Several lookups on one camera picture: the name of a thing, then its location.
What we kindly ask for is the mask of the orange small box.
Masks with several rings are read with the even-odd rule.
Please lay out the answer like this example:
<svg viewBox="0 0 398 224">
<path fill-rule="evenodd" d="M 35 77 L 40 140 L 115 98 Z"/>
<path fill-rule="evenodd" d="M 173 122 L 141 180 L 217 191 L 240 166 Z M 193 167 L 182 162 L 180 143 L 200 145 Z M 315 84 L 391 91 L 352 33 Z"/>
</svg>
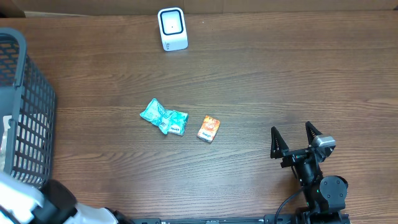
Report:
<svg viewBox="0 0 398 224">
<path fill-rule="evenodd" d="M 202 122 L 201 128 L 198 131 L 197 137 L 209 143 L 213 142 L 220 124 L 220 120 L 206 115 Z"/>
</svg>

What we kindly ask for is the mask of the beige plastic pouch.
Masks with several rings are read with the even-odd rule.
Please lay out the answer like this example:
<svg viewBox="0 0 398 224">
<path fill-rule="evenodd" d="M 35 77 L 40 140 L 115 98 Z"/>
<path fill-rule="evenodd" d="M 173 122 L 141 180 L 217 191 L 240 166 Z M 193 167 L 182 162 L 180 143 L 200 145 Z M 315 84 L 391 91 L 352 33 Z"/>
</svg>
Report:
<svg viewBox="0 0 398 224">
<path fill-rule="evenodd" d="M 11 128 L 9 120 L 12 118 L 11 115 L 6 115 L 2 118 L 2 141 L 1 141 L 1 171 L 4 170 L 6 163 L 6 150 L 7 150 L 7 135 L 8 130 Z"/>
</svg>

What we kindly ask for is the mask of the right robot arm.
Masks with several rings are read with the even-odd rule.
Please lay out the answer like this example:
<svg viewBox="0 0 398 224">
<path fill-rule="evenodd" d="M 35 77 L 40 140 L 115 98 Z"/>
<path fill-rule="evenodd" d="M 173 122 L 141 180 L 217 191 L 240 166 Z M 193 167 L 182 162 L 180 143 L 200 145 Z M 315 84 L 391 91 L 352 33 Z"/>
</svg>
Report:
<svg viewBox="0 0 398 224">
<path fill-rule="evenodd" d="M 289 167 L 299 181 L 300 189 L 285 199 L 277 209 L 273 223 L 349 223 L 349 216 L 341 213 L 346 207 L 345 198 L 348 193 L 348 182 L 341 176 L 324 176 L 320 163 L 335 150 L 336 141 L 329 134 L 323 134 L 314 125 L 305 123 L 308 146 L 291 151 L 280 135 L 278 129 L 271 127 L 272 159 L 281 159 L 282 168 Z M 306 207 L 296 209 L 295 213 L 287 218 L 280 217 L 284 206 L 303 194 Z"/>
</svg>

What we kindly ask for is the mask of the teal Kleenex tissue pack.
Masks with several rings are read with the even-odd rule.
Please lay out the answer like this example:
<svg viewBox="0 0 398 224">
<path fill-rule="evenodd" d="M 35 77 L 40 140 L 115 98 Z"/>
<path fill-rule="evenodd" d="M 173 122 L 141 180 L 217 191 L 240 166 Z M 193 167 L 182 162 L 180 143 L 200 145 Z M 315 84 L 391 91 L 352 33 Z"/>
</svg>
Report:
<svg viewBox="0 0 398 224">
<path fill-rule="evenodd" d="M 160 102 L 153 98 L 140 117 L 157 126 L 163 134 L 183 136 L 189 115 L 176 110 L 165 109 Z"/>
</svg>

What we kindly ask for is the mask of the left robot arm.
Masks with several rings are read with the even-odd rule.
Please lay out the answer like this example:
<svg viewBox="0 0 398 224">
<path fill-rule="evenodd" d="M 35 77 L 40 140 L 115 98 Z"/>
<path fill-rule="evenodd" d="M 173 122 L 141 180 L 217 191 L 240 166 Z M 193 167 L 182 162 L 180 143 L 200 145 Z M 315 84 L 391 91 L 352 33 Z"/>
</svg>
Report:
<svg viewBox="0 0 398 224">
<path fill-rule="evenodd" d="M 132 223 L 118 211 L 93 208 L 77 201 L 59 181 L 40 189 L 1 173 L 1 224 L 122 224 Z"/>
</svg>

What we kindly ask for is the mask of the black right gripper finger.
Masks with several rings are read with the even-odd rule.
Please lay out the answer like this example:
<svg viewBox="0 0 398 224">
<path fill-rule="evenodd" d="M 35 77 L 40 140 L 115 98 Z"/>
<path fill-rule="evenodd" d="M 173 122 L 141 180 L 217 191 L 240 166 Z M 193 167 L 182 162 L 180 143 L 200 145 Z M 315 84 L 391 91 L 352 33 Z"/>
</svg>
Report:
<svg viewBox="0 0 398 224">
<path fill-rule="evenodd" d="M 305 123 L 305 129 L 309 145 L 312 145 L 312 142 L 316 136 L 322 135 L 322 133 L 316 127 L 314 127 L 314 125 L 310 121 L 307 121 Z"/>
<path fill-rule="evenodd" d="M 275 126 L 271 127 L 271 140 L 271 158 L 279 159 L 284 157 L 285 153 L 289 151 L 289 147 Z"/>
</svg>

